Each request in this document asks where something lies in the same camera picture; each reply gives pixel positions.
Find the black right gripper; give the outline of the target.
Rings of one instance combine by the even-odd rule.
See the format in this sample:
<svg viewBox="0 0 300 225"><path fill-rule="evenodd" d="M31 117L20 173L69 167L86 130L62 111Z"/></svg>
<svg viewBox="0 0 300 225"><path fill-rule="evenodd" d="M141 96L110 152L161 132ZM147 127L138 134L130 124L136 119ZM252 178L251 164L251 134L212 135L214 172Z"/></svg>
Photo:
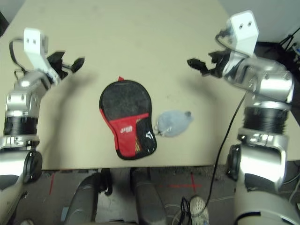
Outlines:
<svg viewBox="0 0 300 225"><path fill-rule="evenodd" d="M194 70L197 70L201 73L201 75L211 75L216 78L223 77L223 70L227 65L230 55L228 50L223 51L214 51L208 53L211 57L211 63L215 63L215 67L208 70L205 62L199 59L188 59L187 64Z"/></svg>

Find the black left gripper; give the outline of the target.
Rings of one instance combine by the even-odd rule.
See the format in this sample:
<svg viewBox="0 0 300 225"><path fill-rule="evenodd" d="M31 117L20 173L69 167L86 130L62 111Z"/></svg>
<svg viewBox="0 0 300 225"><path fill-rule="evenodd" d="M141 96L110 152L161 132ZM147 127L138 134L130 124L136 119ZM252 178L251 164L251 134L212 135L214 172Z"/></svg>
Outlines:
<svg viewBox="0 0 300 225"><path fill-rule="evenodd" d="M80 57L76 59L72 65L65 64L62 60L64 54L65 51L56 51L47 57L49 62L53 62L53 68L60 79L64 79L68 76L67 71L71 71L72 73L77 72L85 62L85 58Z"/></svg>

